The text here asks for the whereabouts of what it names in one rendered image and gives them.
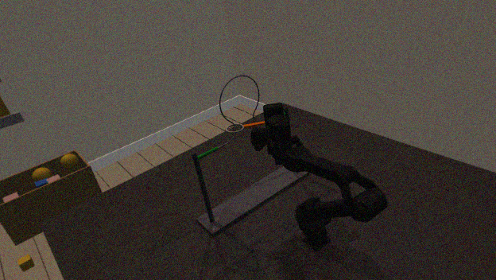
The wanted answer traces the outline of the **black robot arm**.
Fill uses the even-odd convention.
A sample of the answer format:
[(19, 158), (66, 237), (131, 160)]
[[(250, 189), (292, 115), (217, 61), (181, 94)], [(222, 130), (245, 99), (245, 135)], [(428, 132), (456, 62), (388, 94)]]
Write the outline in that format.
[[(352, 216), (358, 222), (370, 222), (387, 208), (382, 190), (371, 180), (362, 176), (352, 165), (342, 165), (313, 155), (300, 139), (289, 135), (289, 120), (284, 115), (269, 118), (269, 128), (253, 127), (251, 143), (256, 151), (269, 145), (276, 165), (283, 165), (293, 172), (309, 172), (334, 181), (340, 188), (342, 200), (323, 202), (319, 196), (311, 196), (296, 207), (296, 221), (306, 235), (303, 241), (319, 251), (331, 241), (325, 225), (331, 218)], [(270, 141), (268, 140), (268, 134)], [(291, 150), (290, 146), (296, 144)], [(349, 184), (354, 182), (366, 191), (352, 197)]]

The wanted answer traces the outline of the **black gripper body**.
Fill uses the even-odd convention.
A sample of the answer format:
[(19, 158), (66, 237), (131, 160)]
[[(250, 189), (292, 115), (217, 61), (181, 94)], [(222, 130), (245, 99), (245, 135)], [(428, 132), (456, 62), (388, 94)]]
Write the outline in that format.
[[(271, 103), (263, 106), (264, 118), (267, 119), (267, 126), (269, 125), (269, 118), (273, 115), (284, 115), (282, 103)], [(268, 154), (271, 154), (270, 147), (267, 145)]]

